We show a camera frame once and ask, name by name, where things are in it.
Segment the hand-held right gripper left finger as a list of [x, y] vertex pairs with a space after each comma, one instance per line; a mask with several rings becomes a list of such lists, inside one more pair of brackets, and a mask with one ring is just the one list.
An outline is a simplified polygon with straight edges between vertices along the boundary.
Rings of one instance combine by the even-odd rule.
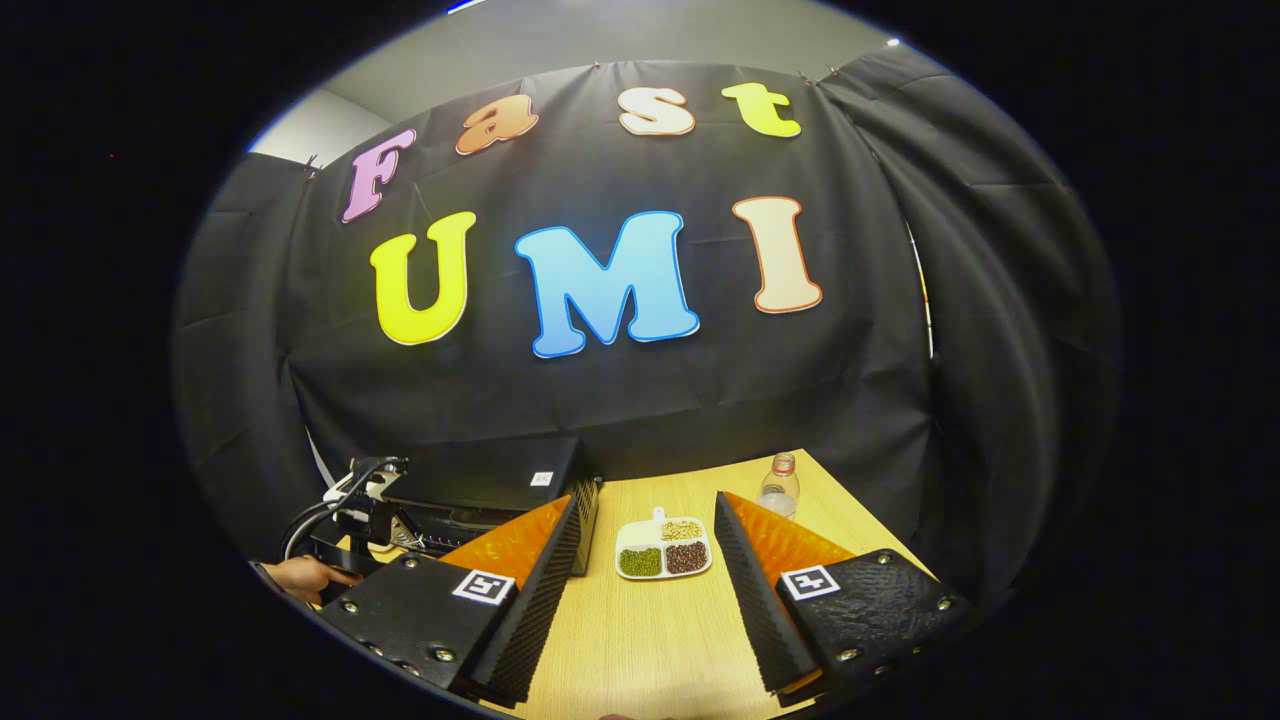
[[319, 615], [411, 682], [520, 705], [577, 557], [579, 505], [566, 495], [439, 559], [403, 552]]

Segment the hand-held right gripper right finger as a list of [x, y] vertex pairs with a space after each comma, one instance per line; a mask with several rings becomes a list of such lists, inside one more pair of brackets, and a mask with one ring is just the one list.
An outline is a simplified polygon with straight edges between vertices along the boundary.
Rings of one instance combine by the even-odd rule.
[[861, 693], [916, 666], [972, 603], [892, 548], [854, 553], [730, 492], [714, 534], [764, 688]]

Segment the black electric oven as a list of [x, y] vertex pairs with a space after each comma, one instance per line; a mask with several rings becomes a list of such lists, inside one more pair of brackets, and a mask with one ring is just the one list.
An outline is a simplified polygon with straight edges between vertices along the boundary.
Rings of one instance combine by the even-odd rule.
[[444, 443], [407, 455], [406, 473], [381, 497], [425, 552], [440, 557], [564, 495], [579, 496], [581, 538], [572, 574], [588, 571], [604, 477], [579, 438]]

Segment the white divided plate of beans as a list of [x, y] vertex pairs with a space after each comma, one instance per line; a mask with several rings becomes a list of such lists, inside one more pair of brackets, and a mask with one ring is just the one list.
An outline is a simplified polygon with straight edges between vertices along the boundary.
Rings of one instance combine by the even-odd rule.
[[614, 571], [630, 582], [695, 577], [712, 564], [705, 524], [696, 518], [669, 516], [663, 507], [653, 509], [646, 520], [623, 524], [614, 537]]

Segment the clear plastic water bottle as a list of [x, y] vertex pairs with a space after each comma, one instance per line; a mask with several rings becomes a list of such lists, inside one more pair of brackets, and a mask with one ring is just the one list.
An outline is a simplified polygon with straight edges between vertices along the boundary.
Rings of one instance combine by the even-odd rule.
[[791, 452], [777, 454], [760, 483], [756, 502], [782, 518], [794, 520], [799, 496], [800, 483], [796, 475], [795, 455]]

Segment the black backdrop cloth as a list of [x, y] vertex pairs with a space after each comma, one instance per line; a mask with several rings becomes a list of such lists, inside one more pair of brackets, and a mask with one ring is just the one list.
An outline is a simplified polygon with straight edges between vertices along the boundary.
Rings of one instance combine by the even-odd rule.
[[928, 56], [616, 61], [321, 170], [244, 156], [180, 283], [175, 405], [251, 557], [353, 457], [572, 436], [608, 480], [801, 448], [998, 598], [1100, 464], [1120, 332], [1075, 190]]

